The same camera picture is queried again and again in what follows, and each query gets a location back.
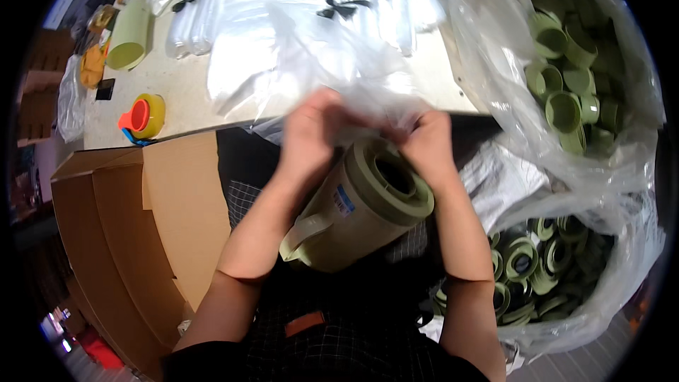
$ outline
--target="pitcher handle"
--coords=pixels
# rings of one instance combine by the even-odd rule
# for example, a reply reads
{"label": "pitcher handle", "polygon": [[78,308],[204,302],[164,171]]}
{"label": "pitcher handle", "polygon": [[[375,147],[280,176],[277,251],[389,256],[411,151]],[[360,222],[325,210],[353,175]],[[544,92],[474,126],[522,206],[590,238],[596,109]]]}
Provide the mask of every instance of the pitcher handle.
{"label": "pitcher handle", "polygon": [[332,225],[320,214],[313,214],[309,217],[297,220],[290,228],[283,242],[280,244],[279,252],[284,261],[291,261],[297,258],[297,250],[302,242],[312,236],[325,232]]}

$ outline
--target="blue label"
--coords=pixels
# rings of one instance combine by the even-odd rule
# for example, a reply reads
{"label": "blue label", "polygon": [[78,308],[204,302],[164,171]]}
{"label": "blue label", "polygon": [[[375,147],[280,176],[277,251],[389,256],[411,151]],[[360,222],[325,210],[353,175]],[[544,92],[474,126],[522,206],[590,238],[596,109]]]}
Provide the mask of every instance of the blue label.
{"label": "blue label", "polygon": [[337,190],[333,195],[333,200],[335,201],[335,205],[337,206],[340,214],[344,217],[347,217],[352,211],[356,209],[341,184],[337,187]]}

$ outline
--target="yellow cloth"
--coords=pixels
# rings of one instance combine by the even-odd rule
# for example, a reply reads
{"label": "yellow cloth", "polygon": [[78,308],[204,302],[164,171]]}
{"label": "yellow cloth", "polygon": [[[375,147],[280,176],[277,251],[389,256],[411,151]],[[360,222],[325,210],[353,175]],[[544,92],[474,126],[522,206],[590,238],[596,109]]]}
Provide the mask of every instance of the yellow cloth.
{"label": "yellow cloth", "polygon": [[89,89],[96,89],[104,76],[104,54],[98,45],[90,47],[80,59],[80,82]]}

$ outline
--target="hand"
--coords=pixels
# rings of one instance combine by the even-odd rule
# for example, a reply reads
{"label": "hand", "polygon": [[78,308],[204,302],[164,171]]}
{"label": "hand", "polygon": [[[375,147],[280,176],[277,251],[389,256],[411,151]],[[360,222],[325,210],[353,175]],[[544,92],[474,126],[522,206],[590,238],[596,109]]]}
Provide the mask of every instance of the hand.
{"label": "hand", "polygon": [[418,119],[414,132],[393,140],[433,191],[457,175],[448,114],[427,111]]}
{"label": "hand", "polygon": [[333,140],[346,125],[365,125],[350,114],[340,94],[328,87],[313,92],[290,115],[284,126],[283,149],[274,176],[301,189],[316,186],[329,170]]}

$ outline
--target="cardboard box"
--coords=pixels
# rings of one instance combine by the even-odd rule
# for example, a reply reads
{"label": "cardboard box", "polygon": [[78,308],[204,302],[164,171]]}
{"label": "cardboard box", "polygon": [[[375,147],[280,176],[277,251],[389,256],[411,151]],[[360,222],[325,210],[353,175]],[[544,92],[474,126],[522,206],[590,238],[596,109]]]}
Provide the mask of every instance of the cardboard box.
{"label": "cardboard box", "polygon": [[52,176],[80,309],[127,365],[157,381],[185,302],[198,308],[230,234],[217,161],[208,132],[74,152]]}

